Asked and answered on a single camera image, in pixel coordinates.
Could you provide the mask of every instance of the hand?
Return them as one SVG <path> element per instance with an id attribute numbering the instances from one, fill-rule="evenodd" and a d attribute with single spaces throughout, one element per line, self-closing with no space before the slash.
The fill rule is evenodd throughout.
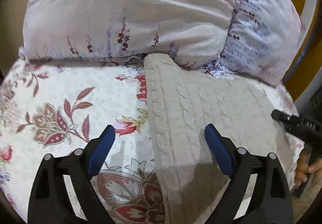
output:
<path id="1" fill-rule="evenodd" d="M 308 177 L 307 173 L 315 173 L 312 185 L 317 184 L 322 178 L 322 159 L 319 159 L 317 162 L 313 163 L 310 167 L 306 162 L 308 154 L 302 151 L 300 153 L 300 158 L 297 160 L 297 168 L 295 170 L 295 185 L 300 186 L 302 183 L 307 182 Z"/>

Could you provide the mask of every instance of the mattress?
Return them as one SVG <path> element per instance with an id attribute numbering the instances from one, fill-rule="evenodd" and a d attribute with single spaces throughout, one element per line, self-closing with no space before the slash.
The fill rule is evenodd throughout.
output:
<path id="1" fill-rule="evenodd" d="M 217 77 L 247 80 L 275 108 L 297 114 L 282 85 L 272 88 L 225 73 Z M 116 223 L 164 223 L 141 66 L 72 61 L 31 64 L 19 59 L 0 93 L 0 186 L 24 220 L 43 156 L 66 156 L 84 148 L 111 124 L 116 140 L 99 175 L 91 180 L 95 191 Z M 303 144 L 295 138 L 288 140 L 294 172 Z M 68 177 L 65 183 L 76 215 L 85 218 Z"/>

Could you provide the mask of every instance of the cable knit pattern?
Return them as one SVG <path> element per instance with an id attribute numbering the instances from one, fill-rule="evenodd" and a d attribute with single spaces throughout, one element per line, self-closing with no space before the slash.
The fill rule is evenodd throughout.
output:
<path id="1" fill-rule="evenodd" d="M 270 116 L 273 105 L 247 79 L 230 81 L 183 71 L 164 54 L 147 56 L 144 66 L 165 223 L 204 223 L 228 184 L 204 140 L 209 123 L 236 147 L 261 156 L 276 153 L 292 183 L 293 150 L 282 126 Z M 251 178 L 245 198 L 254 184 Z"/>

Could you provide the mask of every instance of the black clamp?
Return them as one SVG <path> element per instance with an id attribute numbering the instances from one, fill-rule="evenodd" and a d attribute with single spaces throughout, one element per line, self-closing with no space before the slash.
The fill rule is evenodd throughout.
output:
<path id="1" fill-rule="evenodd" d="M 312 153 L 309 160 L 309 165 L 312 165 L 322 155 L 322 124 L 305 117 L 297 117 L 294 115 L 288 115 L 282 111 L 274 110 L 272 112 L 272 118 L 276 121 L 282 122 L 285 130 L 304 141 L 305 144 L 309 144 L 312 148 Z M 300 198 L 303 191 L 307 186 L 307 182 L 302 183 L 293 194 Z"/>
<path id="2" fill-rule="evenodd" d="M 206 127 L 205 139 L 220 170 L 231 179 L 206 224 L 293 223 L 289 187 L 276 154 L 262 157 L 250 154 L 245 148 L 236 148 L 213 124 Z M 234 220 L 252 174 L 257 174 L 257 179 L 247 212 Z"/>
<path id="3" fill-rule="evenodd" d="M 115 130 L 107 126 L 101 136 L 84 149 L 54 158 L 46 154 L 40 164 L 28 207 L 30 224 L 115 224 L 96 195 L 90 180 L 98 175 L 115 140 Z M 63 175 L 70 175 L 75 193 L 88 221 L 74 214 Z"/>
<path id="4" fill-rule="evenodd" d="M 207 224 L 291 224 L 293 211 L 288 185 L 277 156 L 251 155 L 236 148 L 210 124 L 205 138 L 221 171 L 231 181 Z M 98 175 L 115 140 L 115 130 L 107 126 L 101 136 L 91 140 L 85 149 L 76 149 L 66 157 L 46 154 L 40 164 L 30 195 L 30 224 L 115 224 L 90 180 Z M 247 213 L 233 220 L 243 200 L 251 174 L 257 174 L 255 190 Z M 76 196 L 87 218 L 74 214 L 63 175 L 70 175 Z"/>

